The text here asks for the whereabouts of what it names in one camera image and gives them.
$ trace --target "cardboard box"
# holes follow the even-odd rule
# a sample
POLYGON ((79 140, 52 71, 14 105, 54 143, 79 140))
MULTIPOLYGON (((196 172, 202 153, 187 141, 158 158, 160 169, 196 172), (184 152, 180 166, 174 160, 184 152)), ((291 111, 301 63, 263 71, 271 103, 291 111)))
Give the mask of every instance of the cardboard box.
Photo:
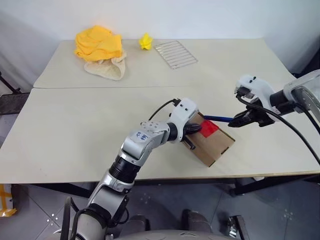
POLYGON ((186 136, 195 149, 191 150, 189 145, 183 143, 208 167, 236 141, 213 122, 205 120, 200 112, 190 120, 190 123, 202 126, 201 131, 186 136))

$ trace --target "wire rack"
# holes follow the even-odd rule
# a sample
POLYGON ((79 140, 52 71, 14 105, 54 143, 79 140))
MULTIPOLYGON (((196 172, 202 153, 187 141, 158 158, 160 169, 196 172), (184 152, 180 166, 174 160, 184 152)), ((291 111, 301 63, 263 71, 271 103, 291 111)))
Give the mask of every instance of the wire rack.
POLYGON ((154 46, 154 49, 172 69, 198 62, 198 60, 179 41, 162 43, 154 46))

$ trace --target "gray tile floor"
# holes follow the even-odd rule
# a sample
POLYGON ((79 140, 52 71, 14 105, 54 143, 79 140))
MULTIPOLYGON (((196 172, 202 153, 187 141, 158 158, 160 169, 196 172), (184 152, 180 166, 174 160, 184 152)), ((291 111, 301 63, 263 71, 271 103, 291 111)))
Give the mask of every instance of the gray tile floor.
MULTIPOLYGON (((251 240, 320 240, 320 186, 316 183, 297 181, 237 197, 229 196, 225 187, 135 186, 127 207, 131 216, 145 215, 152 230, 179 228, 182 210, 187 208, 202 213, 218 235, 225 230, 227 216, 242 215, 251 240)), ((0 218, 1 240, 43 240, 61 227, 67 194, 33 185, 13 185, 12 194, 18 211, 0 218)), ((87 203, 86 198, 73 198, 79 208, 87 203)))

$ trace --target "yellow cloth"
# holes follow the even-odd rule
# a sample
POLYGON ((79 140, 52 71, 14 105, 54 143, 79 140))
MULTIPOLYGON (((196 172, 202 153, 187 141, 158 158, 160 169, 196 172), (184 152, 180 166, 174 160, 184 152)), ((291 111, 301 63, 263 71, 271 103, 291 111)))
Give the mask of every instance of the yellow cloth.
POLYGON ((102 26, 95 25, 75 37, 74 53, 86 61, 98 61, 122 56, 121 35, 102 26))

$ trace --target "table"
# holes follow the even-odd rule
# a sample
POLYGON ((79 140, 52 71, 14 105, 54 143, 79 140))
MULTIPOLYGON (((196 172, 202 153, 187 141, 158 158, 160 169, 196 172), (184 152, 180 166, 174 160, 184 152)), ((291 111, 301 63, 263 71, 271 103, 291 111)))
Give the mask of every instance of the table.
MULTIPOLYGON (((121 81, 84 72, 83 62, 70 54, 72 42, 62 42, 0 149, 6 169, 0 182, 98 181, 128 133, 165 101, 188 97, 203 114, 232 117, 245 109, 233 94, 242 74, 259 76, 275 90, 294 79, 261 39, 181 42, 199 62, 172 70, 156 51, 138 51, 133 41, 124 41, 128 55, 136 53, 143 60, 137 64, 128 57, 127 73, 121 81)), ((170 111, 170 106, 164 108, 155 119, 167 119, 170 111)), ((292 113, 287 119, 320 154, 318 135, 306 117, 292 113)), ((301 140, 281 123, 263 128, 257 124, 242 128, 218 125, 236 142, 211 167, 181 143, 167 143, 152 152, 137 179, 320 173, 301 140)))

